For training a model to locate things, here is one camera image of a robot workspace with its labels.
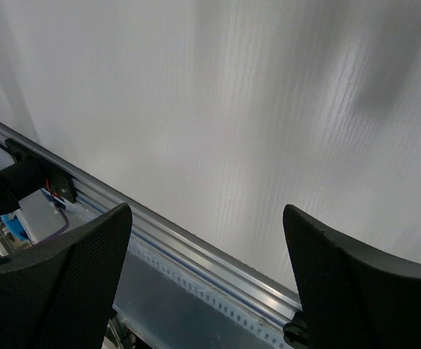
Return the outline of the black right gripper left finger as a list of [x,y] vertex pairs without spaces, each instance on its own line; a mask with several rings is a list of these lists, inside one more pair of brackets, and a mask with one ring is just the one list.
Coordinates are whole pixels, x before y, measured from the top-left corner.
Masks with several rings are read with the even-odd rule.
[[0,258],[0,348],[101,348],[132,229],[120,204]]

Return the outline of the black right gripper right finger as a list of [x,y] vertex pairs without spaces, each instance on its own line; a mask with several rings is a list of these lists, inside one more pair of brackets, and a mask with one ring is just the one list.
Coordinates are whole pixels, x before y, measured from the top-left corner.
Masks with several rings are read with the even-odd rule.
[[421,348],[421,264],[283,213],[301,310],[283,328],[294,348]]

